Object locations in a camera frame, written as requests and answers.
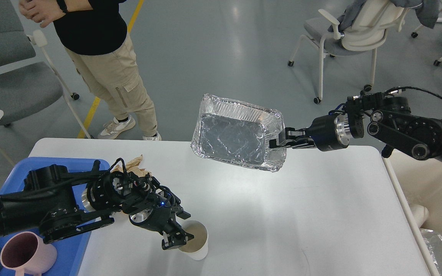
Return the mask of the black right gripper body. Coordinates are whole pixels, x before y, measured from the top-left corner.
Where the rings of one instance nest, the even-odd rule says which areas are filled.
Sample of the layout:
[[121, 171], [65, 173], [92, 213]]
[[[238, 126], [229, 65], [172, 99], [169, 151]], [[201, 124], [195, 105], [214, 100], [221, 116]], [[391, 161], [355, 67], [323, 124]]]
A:
[[347, 148], [350, 143], [350, 124], [346, 115], [325, 115], [315, 118], [306, 133], [321, 151]]

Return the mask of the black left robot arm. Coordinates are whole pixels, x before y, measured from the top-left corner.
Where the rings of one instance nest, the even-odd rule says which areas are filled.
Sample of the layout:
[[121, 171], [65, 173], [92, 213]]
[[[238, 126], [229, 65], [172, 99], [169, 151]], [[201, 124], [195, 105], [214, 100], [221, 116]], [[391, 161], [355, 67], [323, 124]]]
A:
[[102, 171], [100, 164], [87, 172], [56, 164], [30, 171], [21, 192], [0, 194], [0, 237], [36, 227], [44, 243], [53, 243], [108, 226], [123, 212], [131, 224], [162, 234], [163, 250], [195, 238], [176, 221], [191, 215], [154, 176], [125, 164]]

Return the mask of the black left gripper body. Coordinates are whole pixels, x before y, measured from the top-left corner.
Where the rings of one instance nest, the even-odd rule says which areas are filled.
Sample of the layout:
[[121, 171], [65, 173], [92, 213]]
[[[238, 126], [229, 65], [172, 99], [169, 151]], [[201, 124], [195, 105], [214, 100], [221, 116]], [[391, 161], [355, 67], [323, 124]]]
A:
[[136, 214], [130, 214], [130, 222], [149, 231], [156, 231], [160, 234], [184, 233], [182, 227], [176, 221], [176, 214], [183, 212], [183, 208], [174, 204], [173, 206], [163, 205], [160, 208], [145, 209]]

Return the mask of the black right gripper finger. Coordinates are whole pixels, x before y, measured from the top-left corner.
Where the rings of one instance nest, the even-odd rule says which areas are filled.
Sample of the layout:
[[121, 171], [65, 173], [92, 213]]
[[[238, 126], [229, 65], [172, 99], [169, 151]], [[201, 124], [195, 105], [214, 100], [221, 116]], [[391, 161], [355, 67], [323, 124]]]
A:
[[276, 139], [272, 139], [269, 141], [269, 148], [306, 149], [306, 148], [315, 148], [315, 143], [310, 139], [302, 139], [302, 140], [291, 140], [286, 142], [284, 145], [279, 145], [277, 144]]
[[295, 129], [285, 127], [284, 130], [279, 133], [279, 141], [297, 141], [304, 139], [309, 139], [307, 128]]

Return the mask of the person's hand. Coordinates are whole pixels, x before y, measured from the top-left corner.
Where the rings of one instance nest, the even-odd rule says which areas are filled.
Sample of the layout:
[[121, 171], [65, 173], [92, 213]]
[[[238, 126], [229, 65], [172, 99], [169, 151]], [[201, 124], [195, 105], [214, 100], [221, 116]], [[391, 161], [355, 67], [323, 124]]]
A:
[[56, 0], [19, 0], [18, 9], [23, 17], [42, 28], [65, 15]]

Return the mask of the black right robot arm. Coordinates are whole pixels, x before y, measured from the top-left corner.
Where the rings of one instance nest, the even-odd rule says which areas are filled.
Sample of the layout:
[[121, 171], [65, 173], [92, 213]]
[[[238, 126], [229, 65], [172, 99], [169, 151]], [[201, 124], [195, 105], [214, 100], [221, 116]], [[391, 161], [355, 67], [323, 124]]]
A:
[[327, 115], [315, 118], [310, 127], [285, 128], [269, 141], [269, 147], [344, 149], [350, 138], [362, 138], [367, 132], [385, 143], [384, 158], [397, 149], [420, 161], [434, 158], [442, 162], [442, 120], [412, 115], [407, 98], [399, 96], [406, 89], [398, 86], [349, 96]]

